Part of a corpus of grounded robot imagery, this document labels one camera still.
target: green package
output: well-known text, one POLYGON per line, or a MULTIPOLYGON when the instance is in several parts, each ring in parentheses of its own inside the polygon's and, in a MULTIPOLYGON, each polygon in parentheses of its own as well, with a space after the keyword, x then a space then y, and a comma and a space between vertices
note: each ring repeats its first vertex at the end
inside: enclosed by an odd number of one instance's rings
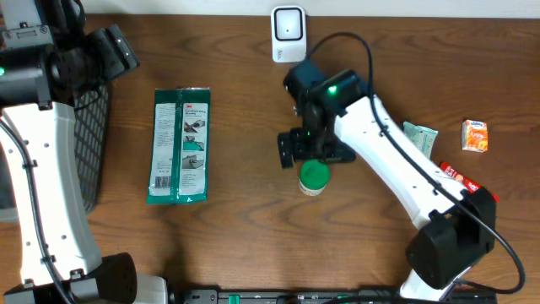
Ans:
POLYGON ((210 89, 156 90, 147 204, 207 200, 210 89))

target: green lid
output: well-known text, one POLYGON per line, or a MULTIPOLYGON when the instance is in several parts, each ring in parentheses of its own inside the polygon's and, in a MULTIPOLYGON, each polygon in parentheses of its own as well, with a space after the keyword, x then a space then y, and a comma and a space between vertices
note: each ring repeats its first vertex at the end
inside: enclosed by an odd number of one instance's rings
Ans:
POLYGON ((330 181, 330 168, 319 160, 308 160, 300 169, 300 181, 310 190, 319 190, 330 181))

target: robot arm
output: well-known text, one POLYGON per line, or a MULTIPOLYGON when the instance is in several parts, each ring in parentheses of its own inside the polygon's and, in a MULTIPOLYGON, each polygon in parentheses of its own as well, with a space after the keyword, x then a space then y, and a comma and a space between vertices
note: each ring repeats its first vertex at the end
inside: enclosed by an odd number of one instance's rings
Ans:
MULTIPOLYGON (((397 127, 382 106, 381 100, 375 98, 375 106, 381 120, 388 126, 388 132, 422 168, 438 181, 458 200, 462 200, 461 191, 465 188, 460 182, 447 176, 397 127)), ((394 192, 403 205, 411 221, 417 229, 421 229, 431 219, 429 214, 436 209, 441 214, 453 207, 443 195, 433 191, 420 174, 394 149, 388 139, 381 136, 381 130, 373 117, 370 100, 364 97, 347 107, 347 114, 336 117, 334 132, 343 143, 351 147, 379 175, 385 184, 394 192)), ((464 270, 457 277, 467 272, 464 270)), ((413 270, 408 280, 402 285, 400 294, 406 298, 438 301, 451 291, 453 283, 442 289, 427 285, 413 270)))
POLYGON ((278 136, 282 166, 292 165, 291 156, 294 160, 308 156, 327 162, 351 161, 351 153, 361 156, 394 192, 418 229, 407 248, 413 272, 401 295, 443 300, 454 280, 494 247, 494 236, 462 214, 453 202, 466 205, 484 224, 494 227, 491 194, 483 188, 468 193, 460 182, 441 172, 405 137, 376 96, 371 102, 368 85, 354 71, 345 70, 328 79, 306 59, 291 68, 283 84, 296 100, 295 110, 303 118, 303 127, 278 136), (386 132, 381 130, 374 108, 386 132), (428 182, 402 153, 433 181, 428 182), (448 196, 435 190, 434 184, 448 196))
POLYGON ((136 274, 129 254, 101 257, 75 163, 73 101, 138 67, 132 48, 115 25, 85 35, 77 0, 2 0, 2 8, 0 141, 23 242, 22 285, 4 300, 171 302, 165 280, 136 274))

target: wooden table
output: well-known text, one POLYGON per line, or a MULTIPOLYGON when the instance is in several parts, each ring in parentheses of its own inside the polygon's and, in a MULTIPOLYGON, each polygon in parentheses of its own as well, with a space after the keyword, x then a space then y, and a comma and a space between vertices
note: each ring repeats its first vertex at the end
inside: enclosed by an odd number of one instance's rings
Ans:
MULTIPOLYGON (((270 18, 90 16, 120 25, 141 60, 117 80, 100 201, 89 217, 102 254, 132 254, 138 271, 180 287, 357 288, 400 285, 415 235, 405 210, 362 161, 332 166, 315 198, 282 170, 276 137, 300 125, 282 88, 290 65, 271 56, 270 18), (209 200, 148 206, 154 89, 212 88, 209 200)), ((500 303, 540 302, 540 21, 310 18, 309 41, 338 30, 371 44, 375 91, 397 122, 439 130, 432 159, 500 196, 499 231, 525 264, 526 288, 500 303), (489 124, 489 152, 461 151, 464 118, 489 124)), ((327 74, 366 75, 355 41, 328 43, 327 74)), ((0 225, 0 290, 19 283, 20 232, 0 225)), ((511 287, 516 270, 497 245, 467 279, 511 287)))

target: small orange box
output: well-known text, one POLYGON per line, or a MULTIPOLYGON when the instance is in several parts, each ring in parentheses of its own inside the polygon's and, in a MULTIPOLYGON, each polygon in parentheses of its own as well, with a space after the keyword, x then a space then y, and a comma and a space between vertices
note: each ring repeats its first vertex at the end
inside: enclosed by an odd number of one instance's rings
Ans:
POLYGON ((488 150, 488 124, 466 120, 462 129, 462 148, 468 151, 485 152, 488 150))

